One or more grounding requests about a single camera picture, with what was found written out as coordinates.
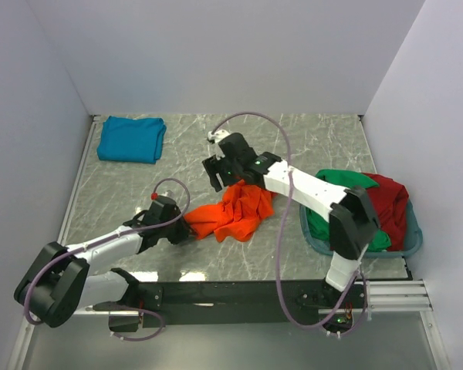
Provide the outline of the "orange t shirt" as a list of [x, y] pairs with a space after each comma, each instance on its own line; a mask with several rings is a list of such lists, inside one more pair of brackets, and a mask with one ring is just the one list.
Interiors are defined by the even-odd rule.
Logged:
[[184, 219], [202, 240], [210, 235], [219, 243], [231, 237], [249, 241], [263, 220], [271, 217], [275, 193], [241, 180], [225, 191], [218, 203], [206, 204], [187, 213]]

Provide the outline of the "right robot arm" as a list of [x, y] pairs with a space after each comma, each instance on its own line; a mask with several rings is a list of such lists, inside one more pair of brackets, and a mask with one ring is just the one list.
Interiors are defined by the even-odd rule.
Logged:
[[240, 133], [220, 129], [209, 132], [207, 140], [221, 151], [203, 161], [215, 190], [242, 180], [263, 190], [291, 196], [328, 223], [333, 256], [323, 298], [331, 307], [343, 306], [350, 299], [349, 280], [380, 228], [366, 190], [327, 183], [270, 152], [258, 155]]

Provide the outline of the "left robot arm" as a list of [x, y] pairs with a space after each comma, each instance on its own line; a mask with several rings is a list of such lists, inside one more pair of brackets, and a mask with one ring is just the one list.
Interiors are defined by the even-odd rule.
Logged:
[[195, 236], [184, 212], [168, 195], [157, 195], [117, 229], [84, 243], [48, 243], [38, 254], [14, 292], [32, 325], [63, 325], [79, 309], [109, 304], [128, 310], [143, 308], [144, 290], [130, 273], [107, 267], [125, 257], [142, 254], [163, 239], [173, 245]]

